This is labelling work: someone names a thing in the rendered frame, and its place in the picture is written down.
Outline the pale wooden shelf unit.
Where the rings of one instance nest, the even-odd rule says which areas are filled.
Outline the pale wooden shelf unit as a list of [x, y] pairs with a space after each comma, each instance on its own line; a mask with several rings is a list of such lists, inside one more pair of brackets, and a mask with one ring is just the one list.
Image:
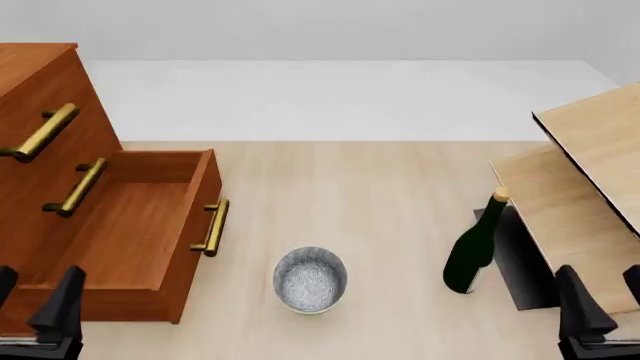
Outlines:
[[550, 270], [572, 266], [609, 314], [640, 310], [640, 83], [532, 116], [550, 144], [490, 162]]

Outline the wooden cabinet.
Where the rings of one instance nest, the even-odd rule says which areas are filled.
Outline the wooden cabinet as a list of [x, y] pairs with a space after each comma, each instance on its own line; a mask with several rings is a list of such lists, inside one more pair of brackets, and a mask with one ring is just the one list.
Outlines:
[[75, 44], [0, 44], [0, 266], [18, 274], [0, 335], [71, 266], [85, 321], [179, 323], [225, 203], [216, 156], [123, 149]]

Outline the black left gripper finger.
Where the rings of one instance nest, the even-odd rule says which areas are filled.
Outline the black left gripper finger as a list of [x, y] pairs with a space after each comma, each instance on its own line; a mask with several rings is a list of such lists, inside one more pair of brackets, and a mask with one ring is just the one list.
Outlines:
[[0, 266], [0, 305], [3, 305], [17, 284], [19, 274], [10, 266]]
[[49, 299], [28, 320], [36, 333], [36, 341], [54, 344], [65, 338], [81, 341], [81, 303], [86, 272], [70, 266]]

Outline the grey speckled bowl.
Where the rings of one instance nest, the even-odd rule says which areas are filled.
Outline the grey speckled bowl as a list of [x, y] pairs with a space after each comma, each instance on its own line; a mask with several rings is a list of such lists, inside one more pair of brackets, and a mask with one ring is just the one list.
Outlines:
[[340, 257], [326, 248], [293, 248], [276, 264], [272, 286], [290, 311], [319, 315], [334, 308], [346, 293], [349, 275]]

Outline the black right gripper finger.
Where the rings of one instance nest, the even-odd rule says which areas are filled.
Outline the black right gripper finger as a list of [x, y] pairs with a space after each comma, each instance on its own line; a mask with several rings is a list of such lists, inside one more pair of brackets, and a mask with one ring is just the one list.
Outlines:
[[555, 272], [560, 300], [559, 339], [604, 340], [618, 324], [591, 296], [572, 266]]
[[630, 266], [626, 269], [625, 272], [623, 272], [623, 278], [636, 302], [640, 302], [640, 264]]

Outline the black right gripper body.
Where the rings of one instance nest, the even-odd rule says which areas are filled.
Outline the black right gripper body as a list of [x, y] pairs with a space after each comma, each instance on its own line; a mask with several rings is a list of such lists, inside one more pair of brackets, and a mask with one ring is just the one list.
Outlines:
[[640, 338], [572, 337], [559, 332], [558, 348], [564, 360], [640, 360]]

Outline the open wooden drawer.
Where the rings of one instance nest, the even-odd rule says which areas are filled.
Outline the open wooden drawer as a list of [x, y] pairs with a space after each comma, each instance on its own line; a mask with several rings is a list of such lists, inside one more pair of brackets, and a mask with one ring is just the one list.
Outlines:
[[212, 150], [119, 152], [71, 218], [20, 270], [2, 310], [20, 328], [69, 266], [87, 274], [82, 320], [179, 323], [222, 187]]

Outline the dark green wine bottle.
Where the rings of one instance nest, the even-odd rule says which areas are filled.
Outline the dark green wine bottle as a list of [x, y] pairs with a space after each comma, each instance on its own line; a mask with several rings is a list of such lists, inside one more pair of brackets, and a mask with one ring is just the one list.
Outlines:
[[472, 293], [481, 273], [494, 259], [494, 233], [505, 209], [509, 194], [499, 186], [479, 220], [455, 242], [443, 269], [443, 281], [455, 293]]

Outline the closed wooden drawer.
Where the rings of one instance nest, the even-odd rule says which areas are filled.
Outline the closed wooden drawer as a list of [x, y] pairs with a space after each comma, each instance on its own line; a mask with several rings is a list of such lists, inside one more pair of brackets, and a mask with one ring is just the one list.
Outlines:
[[83, 173], [75, 170], [122, 149], [98, 98], [76, 104], [79, 114], [28, 164], [0, 157], [0, 265], [20, 275], [64, 220], [43, 212], [45, 203], [62, 203]]
[[89, 98], [98, 96], [74, 44], [0, 45], [0, 147], [20, 146], [43, 110]]

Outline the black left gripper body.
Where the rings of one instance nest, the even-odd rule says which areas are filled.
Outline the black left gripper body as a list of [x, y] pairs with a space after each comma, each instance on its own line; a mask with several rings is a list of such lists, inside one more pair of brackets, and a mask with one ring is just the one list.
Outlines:
[[54, 332], [34, 337], [0, 337], [0, 360], [78, 360], [83, 335]]

